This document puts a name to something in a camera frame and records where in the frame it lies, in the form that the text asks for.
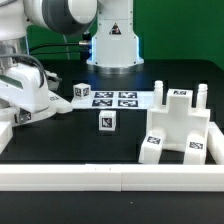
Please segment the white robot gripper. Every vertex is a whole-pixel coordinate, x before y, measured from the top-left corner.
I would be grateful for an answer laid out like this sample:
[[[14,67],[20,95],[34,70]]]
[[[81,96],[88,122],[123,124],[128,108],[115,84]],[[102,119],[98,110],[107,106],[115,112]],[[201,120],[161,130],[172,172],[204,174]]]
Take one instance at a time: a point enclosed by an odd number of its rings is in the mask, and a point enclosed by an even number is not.
[[[19,63],[0,75],[0,98],[20,107],[14,115],[17,124],[31,119],[31,113],[46,110],[50,105],[47,81],[41,82],[37,68]]]

